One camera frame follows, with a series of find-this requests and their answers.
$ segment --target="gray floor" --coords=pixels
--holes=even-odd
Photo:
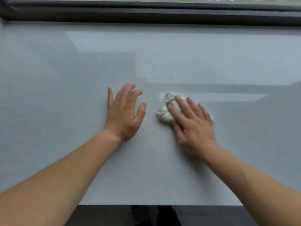
[[[240,206],[174,206],[182,226],[256,226]],[[156,207],[150,206],[152,221]],[[66,226],[133,226],[129,205],[79,205]]]

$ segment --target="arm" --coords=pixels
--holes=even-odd
[[[145,115],[140,90],[126,84],[116,96],[108,89],[108,115],[103,131],[83,146],[20,184],[0,194],[0,225],[63,226],[98,171],[118,146],[138,131]]]
[[[168,105],[175,118],[177,139],[191,156],[202,159],[232,190],[260,226],[301,225],[301,194],[261,173],[220,147],[205,108],[190,98],[176,98],[182,114]]]

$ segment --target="microfiber cloth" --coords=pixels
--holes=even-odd
[[[158,119],[170,123],[174,121],[175,119],[172,117],[172,115],[167,110],[167,104],[170,103],[176,110],[181,112],[181,109],[178,105],[178,103],[175,101],[175,95],[168,93],[165,95],[163,103],[160,105],[159,111],[157,112]],[[214,117],[209,113],[211,125],[214,123]]]

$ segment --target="person's right arm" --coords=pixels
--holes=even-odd
[[[190,98],[176,97],[182,113],[171,105],[172,126],[182,148],[202,159],[232,190],[260,226],[301,225],[301,193],[284,186],[220,147],[209,113]]]

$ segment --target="hand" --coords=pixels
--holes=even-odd
[[[115,101],[112,89],[108,88],[108,114],[102,133],[116,139],[119,144],[130,140],[140,128],[146,113],[146,103],[142,103],[135,115],[137,98],[141,90],[128,83],[118,92]]]
[[[167,108],[175,118],[171,125],[176,137],[187,154],[203,158],[206,151],[217,146],[209,113],[201,104],[196,105],[191,98],[186,99],[187,103],[180,97],[176,97],[175,101],[182,113],[170,104]]]

